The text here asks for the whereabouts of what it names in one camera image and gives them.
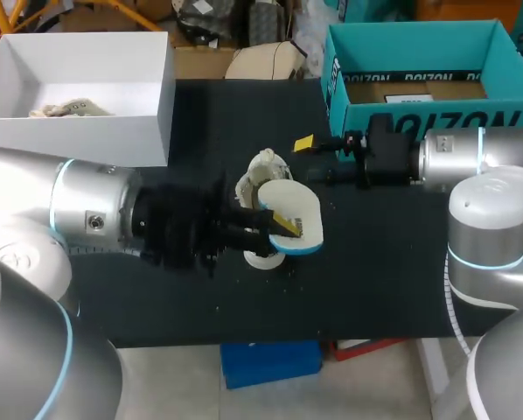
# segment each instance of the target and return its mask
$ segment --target blue plastic crate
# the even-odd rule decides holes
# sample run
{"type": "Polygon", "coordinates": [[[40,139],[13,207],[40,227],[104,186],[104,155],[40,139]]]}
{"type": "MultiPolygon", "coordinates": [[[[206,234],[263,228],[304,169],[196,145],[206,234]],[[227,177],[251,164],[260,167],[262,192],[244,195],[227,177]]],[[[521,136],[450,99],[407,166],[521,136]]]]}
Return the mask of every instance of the blue plastic crate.
{"type": "Polygon", "coordinates": [[[317,341],[223,344],[220,358],[228,389],[312,375],[322,367],[317,341]]]}

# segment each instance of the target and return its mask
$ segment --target robotic arm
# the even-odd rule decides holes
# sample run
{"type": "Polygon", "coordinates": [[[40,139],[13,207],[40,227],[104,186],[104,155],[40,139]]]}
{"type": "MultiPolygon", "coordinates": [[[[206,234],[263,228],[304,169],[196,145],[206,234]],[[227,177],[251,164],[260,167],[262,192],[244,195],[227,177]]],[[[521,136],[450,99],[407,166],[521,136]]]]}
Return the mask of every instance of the robotic arm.
{"type": "Polygon", "coordinates": [[[224,177],[208,190],[149,188],[131,169],[0,148],[0,220],[9,217],[81,247],[122,250],[141,240],[141,257],[167,269],[199,260],[212,271],[226,248],[268,256],[269,234],[297,235],[271,210],[231,206],[224,177]]]}
{"type": "Polygon", "coordinates": [[[222,177],[207,190],[149,188],[130,169],[0,149],[0,420],[125,418],[130,378],[70,305],[67,244],[140,241],[149,263],[212,271],[226,248],[274,253],[270,235],[300,230],[231,206],[222,177]]]}
{"type": "Polygon", "coordinates": [[[523,129],[431,129],[415,143],[394,132],[391,115],[378,114],[367,133],[310,150],[352,153],[356,161],[311,170],[311,180],[450,193],[452,290],[473,305],[523,308],[523,129]]]}

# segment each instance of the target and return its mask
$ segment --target white sticker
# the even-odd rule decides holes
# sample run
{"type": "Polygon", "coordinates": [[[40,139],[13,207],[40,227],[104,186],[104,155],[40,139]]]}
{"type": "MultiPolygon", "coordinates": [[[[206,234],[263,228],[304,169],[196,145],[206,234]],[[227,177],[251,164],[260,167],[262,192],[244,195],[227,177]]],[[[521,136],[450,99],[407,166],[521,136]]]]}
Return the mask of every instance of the white sticker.
{"type": "Polygon", "coordinates": [[[386,99],[386,103],[434,101],[432,94],[388,94],[384,99],[386,99]]]}
{"type": "Polygon", "coordinates": [[[195,7],[202,15],[213,10],[213,7],[206,0],[198,0],[193,4],[193,7],[195,7]]]}

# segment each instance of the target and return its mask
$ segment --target black cable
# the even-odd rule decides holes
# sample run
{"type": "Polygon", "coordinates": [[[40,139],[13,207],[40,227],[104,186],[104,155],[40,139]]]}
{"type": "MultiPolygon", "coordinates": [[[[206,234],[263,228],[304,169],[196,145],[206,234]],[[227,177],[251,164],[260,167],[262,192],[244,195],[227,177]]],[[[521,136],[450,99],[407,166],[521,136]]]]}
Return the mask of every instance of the black cable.
{"type": "Polygon", "coordinates": [[[279,43],[279,45],[277,46],[277,48],[275,49],[275,51],[273,52],[273,71],[271,72],[271,80],[273,80],[273,78],[275,77],[275,57],[277,56],[277,50],[279,49],[281,44],[284,44],[285,42],[287,42],[287,41],[281,41],[279,43]]]}

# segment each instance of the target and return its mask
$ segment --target silver metal cylinder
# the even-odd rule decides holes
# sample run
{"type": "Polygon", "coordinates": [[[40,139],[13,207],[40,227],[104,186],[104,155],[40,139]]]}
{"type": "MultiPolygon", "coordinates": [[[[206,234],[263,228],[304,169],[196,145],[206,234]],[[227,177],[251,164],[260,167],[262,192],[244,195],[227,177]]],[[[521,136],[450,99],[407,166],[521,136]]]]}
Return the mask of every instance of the silver metal cylinder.
{"type": "Polygon", "coordinates": [[[127,168],[0,148],[0,217],[27,217],[75,245],[126,246],[140,186],[127,168]]]}
{"type": "Polygon", "coordinates": [[[116,350],[0,263],[0,420],[115,418],[116,350]]]}
{"type": "Polygon", "coordinates": [[[419,178],[428,190],[449,191],[482,165],[523,167],[523,129],[431,129],[421,143],[419,178]]]}
{"type": "Polygon", "coordinates": [[[522,309],[523,261],[510,269],[478,269],[449,255],[450,283],[472,305],[522,309]]]}
{"type": "Polygon", "coordinates": [[[503,229],[480,229],[449,216],[448,244],[462,260],[478,266],[516,263],[523,256],[523,223],[503,229]]]}
{"type": "Polygon", "coordinates": [[[470,369],[467,388],[475,396],[474,409],[483,405],[491,420],[523,420],[523,310],[479,341],[470,369]]]}

